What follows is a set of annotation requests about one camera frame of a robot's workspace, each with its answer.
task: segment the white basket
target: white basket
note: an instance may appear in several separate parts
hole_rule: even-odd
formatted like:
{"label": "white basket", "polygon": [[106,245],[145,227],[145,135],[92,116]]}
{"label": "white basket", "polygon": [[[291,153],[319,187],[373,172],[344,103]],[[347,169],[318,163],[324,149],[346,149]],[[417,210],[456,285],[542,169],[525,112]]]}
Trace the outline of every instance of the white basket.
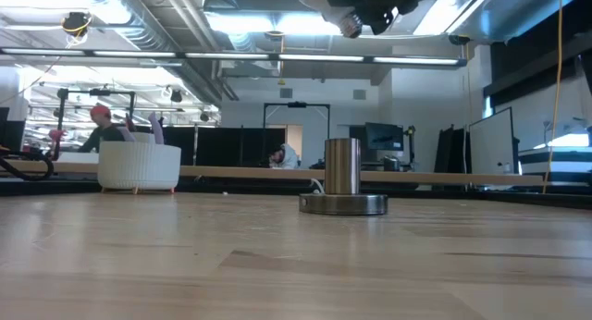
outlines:
{"label": "white basket", "polygon": [[142,142],[102,142],[98,179],[106,189],[170,190],[179,183],[181,150]]}

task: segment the wooden table surface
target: wooden table surface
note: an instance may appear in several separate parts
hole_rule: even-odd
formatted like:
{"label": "wooden table surface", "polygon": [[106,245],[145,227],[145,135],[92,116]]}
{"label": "wooden table surface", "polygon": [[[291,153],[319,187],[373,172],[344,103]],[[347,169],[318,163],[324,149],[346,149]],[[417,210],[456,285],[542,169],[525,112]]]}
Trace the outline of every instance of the wooden table surface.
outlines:
{"label": "wooden table surface", "polygon": [[[47,166],[43,162],[8,160],[15,168],[23,172],[45,172]],[[95,174],[97,164],[60,163],[55,162],[56,173]],[[215,178],[270,178],[270,179],[324,179],[325,170],[311,169],[273,169],[252,167],[219,167],[219,166],[182,166],[182,177],[215,177]],[[543,178],[540,176],[520,175],[474,175],[461,173],[401,173],[401,172],[373,172],[362,171],[361,181],[403,182],[419,184],[452,184],[452,185],[513,185],[513,186],[541,186]]]}
{"label": "wooden table surface", "polygon": [[0,202],[0,319],[590,319],[592,212],[391,199],[84,194]]}

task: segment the whiteboard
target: whiteboard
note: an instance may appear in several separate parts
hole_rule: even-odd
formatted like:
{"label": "whiteboard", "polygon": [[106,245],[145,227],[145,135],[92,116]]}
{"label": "whiteboard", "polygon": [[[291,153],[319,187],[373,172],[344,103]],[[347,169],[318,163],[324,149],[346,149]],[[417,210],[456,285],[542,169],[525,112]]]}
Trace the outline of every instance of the whiteboard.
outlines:
{"label": "whiteboard", "polygon": [[515,158],[511,108],[475,122],[469,130],[473,174],[504,174],[506,164],[510,164],[513,173]]}

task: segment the metal cylinder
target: metal cylinder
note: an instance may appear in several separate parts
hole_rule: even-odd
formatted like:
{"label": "metal cylinder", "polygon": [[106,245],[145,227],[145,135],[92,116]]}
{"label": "metal cylinder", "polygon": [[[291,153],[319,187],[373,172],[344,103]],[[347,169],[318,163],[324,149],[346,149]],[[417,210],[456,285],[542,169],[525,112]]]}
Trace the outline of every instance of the metal cylinder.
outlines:
{"label": "metal cylinder", "polygon": [[354,195],[360,192],[360,141],[325,141],[325,193]]}

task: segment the black cable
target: black cable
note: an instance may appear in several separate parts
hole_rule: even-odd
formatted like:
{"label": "black cable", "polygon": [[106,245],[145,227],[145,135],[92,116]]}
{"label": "black cable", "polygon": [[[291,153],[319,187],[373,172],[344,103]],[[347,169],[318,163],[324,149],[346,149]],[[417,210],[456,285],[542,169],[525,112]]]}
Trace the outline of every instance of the black cable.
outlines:
{"label": "black cable", "polygon": [[[10,165],[3,157],[8,155],[15,155],[19,157],[25,157],[30,160],[41,160],[47,165],[47,171],[41,177],[32,177],[28,176],[19,170],[17,170],[14,166]],[[6,172],[10,173],[11,175],[21,178],[25,181],[42,181],[50,178],[54,174],[54,164],[52,163],[49,158],[45,157],[42,154],[32,154],[32,153],[22,153],[22,152],[13,152],[13,151],[5,151],[0,150],[0,166],[6,170]]]}

